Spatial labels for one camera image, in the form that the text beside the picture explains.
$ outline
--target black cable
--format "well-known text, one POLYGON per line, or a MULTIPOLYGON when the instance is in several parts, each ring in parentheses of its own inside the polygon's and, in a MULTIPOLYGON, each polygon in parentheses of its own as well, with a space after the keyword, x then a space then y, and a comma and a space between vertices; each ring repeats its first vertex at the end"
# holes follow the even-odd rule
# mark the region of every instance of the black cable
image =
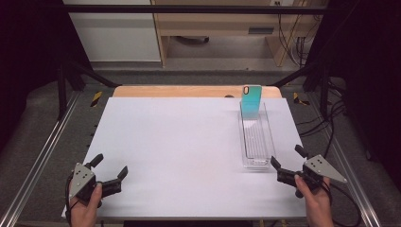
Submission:
POLYGON ((307 136, 311 136, 311 135, 314 135, 314 134, 316 134, 316 133, 318 133, 319 131, 322 131, 322 130, 324 130, 325 128, 327 128, 327 126, 329 125, 329 123, 327 123, 325 126, 323 126, 322 128, 319 128, 318 130, 315 130, 315 131, 312 131, 312 132, 310 132, 310 133, 306 133, 306 134, 302 134, 302 135, 300 135, 300 137, 307 137, 307 136))
POLYGON ((357 209, 357 223, 356 223, 356 224, 354 224, 354 225, 344 225, 344 224, 339 223, 338 221, 336 221, 336 220, 334 220, 334 219, 333 219, 333 222, 334 222, 335 224, 341 226, 341 227, 356 227, 356 226, 359 226, 359 224, 362 222, 362 214, 361 214, 361 211, 360 211, 359 206, 357 206, 357 203, 354 201, 354 199, 353 199, 350 195, 348 195, 344 190, 342 190, 341 188, 339 188, 339 187, 336 186, 335 184, 331 184, 331 186, 333 186, 333 187, 336 188, 340 193, 342 193, 344 196, 346 196, 346 197, 351 201, 351 203, 356 207, 356 209, 357 209))
MULTIPOLYGON (((341 102, 342 102, 342 100, 336 102, 336 103, 331 107, 330 114, 333 113, 334 107, 335 107, 338 103, 341 103, 341 102)), ((326 149, 325 149, 325 151, 324 151, 324 154, 323 154, 323 158, 326 158, 326 157, 327 157, 328 150, 330 150, 331 142, 333 141, 333 137, 334 137, 334 119, 333 119, 333 117, 330 117, 330 126, 331 126, 331 133, 330 133, 330 137, 329 137, 329 139, 328 139, 327 147, 326 147, 326 149)))
POLYGON ((354 199, 348 195, 344 190, 342 190, 341 188, 339 188, 338 186, 336 186, 335 184, 330 184, 330 186, 323 180, 320 181, 316 181, 315 179, 313 179, 312 177, 310 177, 309 175, 306 174, 302 174, 302 177, 308 178, 310 181, 312 181, 313 183, 316 183, 317 185, 320 186, 320 188, 322 190, 324 190, 324 192, 327 194, 328 199, 330 200, 330 205, 332 204, 333 201, 333 197, 331 194, 331 190, 330 190, 330 186, 334 187, 335 189, 337 189, 340 193, 342 193, 343 195, 345 195, 350 201, 351 203, 357 208, 357 223, 355 225, 344 225, 336 220, 334 220, 333 218, 333 222, 341 227, 357 227, 359 226, 359 224, 362 222, 362 215, 360 212, 359 207, 357 206, 357 203, 354 201, 354 199))
MULTIPOLYGON (((329 118, 329 119, 332 119, 332 118, 336 117, 337 115, 339 115, 339 114, 341 114, 341 113, 343 112, 343 110, 340 110, 339 112, 337 112, 337 110, 340 109, 340 108, 342 108, 342 107, 344 107, 344 105, 341 105, 341 106, 337 107, 336 109, 334 109, 334 107, 335 107, 336 105, 338 105, 338 103, 340 103, 340 102, 341 102, 341 101, 335 103, 335 104, 332 106, 332 110, 331 110, 331 112, 330 112, 330 115, 328 115, 328 118, 329 118)), ((313 120, 311 120, 311 121, 309 121, 309 122, 311 123, 311 122, 313 122, 313 121, 315 121, 316 119, 319 119, 319 118, 321 118, 321 116, 318 116, 317 118, 315 118, 315 119, 313 119, 313 120)), ((310 130, 308 130, 308 131, 304 131, 304 132, 299 133, 300 136, 307 136, 307 135, 310 135, 310 133, 312 133, 314 130, 318 129, 319 126, 321 126, 321 125, 324 124, 325 122, 326 122, 326 121, 322 121, 322 122, 320 122, 318 125, 314 126, 312 129, 310 129, 310 130)))
POLYGON ((322 118, 322 117, 321 117, 321 116, 318 116, 318 117, 313 118, 312 120, 300 122, 300 123, 297 123, 297 124, 295 124, 295 125, 309 124, 309 123, 312 123, 312 122, 314 122, 315 120, 317 120, 317 119, 319 119, 319 118, 322 118))
MULTIPOLYGON (((345 109, 341 109, 339 112, 332 114, 330 117, 331 117, 331 118, 334 118, 334 117, 338 116, 339 114, 343 113, 344 111, 345 111, 345 109)), ((321 122, 321 123, 327 123, 327 124, 326 124, 325 126, 323 126, 322 128, 319 128, 318 130, 316 130, 316 128, 318 128, 318 127, 315 127, 315 128, 313 129, 314 131, 313 131, 313 130, 310 130, 310 131, 303 132, 303 133, 300 134, 300 136, 301 136, 301 137, 307 137, 307 136, 316 134, 316 133, 318 133, 319 131, 324 130, 325 128, 327 128, 327 127, 330 125, 330 122, 327 122, 327 121, 323 121, 323 122, 321 122)))

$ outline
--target white tabletop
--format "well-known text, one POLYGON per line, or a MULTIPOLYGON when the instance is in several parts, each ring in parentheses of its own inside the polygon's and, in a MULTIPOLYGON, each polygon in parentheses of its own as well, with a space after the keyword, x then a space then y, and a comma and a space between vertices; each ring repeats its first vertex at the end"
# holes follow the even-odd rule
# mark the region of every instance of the white tabletop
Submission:
MULTIPOLYGON (((242 165, 239 98, 111 97, 84 163, 99 153, 98 181, 128 166, 122 192, 104 199, 100 218, 230 219, 297 218, 305 202, 277 182, 273 168, 242 165)), ((294 150, 301 140, 287 101, 267 106, 276 158, 300 170, 294 150)))

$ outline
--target phone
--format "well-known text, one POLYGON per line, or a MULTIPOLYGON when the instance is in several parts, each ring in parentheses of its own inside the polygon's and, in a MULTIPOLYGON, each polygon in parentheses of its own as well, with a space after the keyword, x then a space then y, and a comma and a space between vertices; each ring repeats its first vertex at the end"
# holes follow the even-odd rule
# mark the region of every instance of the phone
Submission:
POLYGON ((242 88, 241 113, 243 119, 258 118, 261 96, 261 85, 245 85, 242 88))

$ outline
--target clear plastic container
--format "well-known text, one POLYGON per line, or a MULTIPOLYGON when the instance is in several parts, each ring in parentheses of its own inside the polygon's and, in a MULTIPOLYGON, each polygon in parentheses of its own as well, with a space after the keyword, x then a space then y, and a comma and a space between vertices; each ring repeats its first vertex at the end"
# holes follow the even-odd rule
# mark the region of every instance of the clear plastic container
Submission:
POLYGON ((269 168, 270 158, 275 155, 275 150, 265 103, 260 103, 257 119, 244 119, 240 111, 238 122, 243 165, 246 168, 269 168))

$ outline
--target hand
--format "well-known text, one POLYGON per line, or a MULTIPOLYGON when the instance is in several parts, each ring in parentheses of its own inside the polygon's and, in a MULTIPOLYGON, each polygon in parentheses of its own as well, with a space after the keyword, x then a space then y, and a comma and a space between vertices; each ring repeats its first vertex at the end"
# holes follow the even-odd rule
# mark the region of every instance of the hand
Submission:
POLYGON ((70 200, 71 226, 72 227, 94 227, 96 224, 97 205, 101 200, 102 187, 98 183, 92 193, 88 206, 80 203, 76 197, 70 200))
MULTIPOLYGON (((330 179, 324 177, 324 182, 330 185, 330 179)), ((331 218, 330 199, 327 193, 318 188, 313 193, 300 176, 295 175, 297 188, 305 197, 306 219, 310 227, 332 227, 334 226, 331 218)))

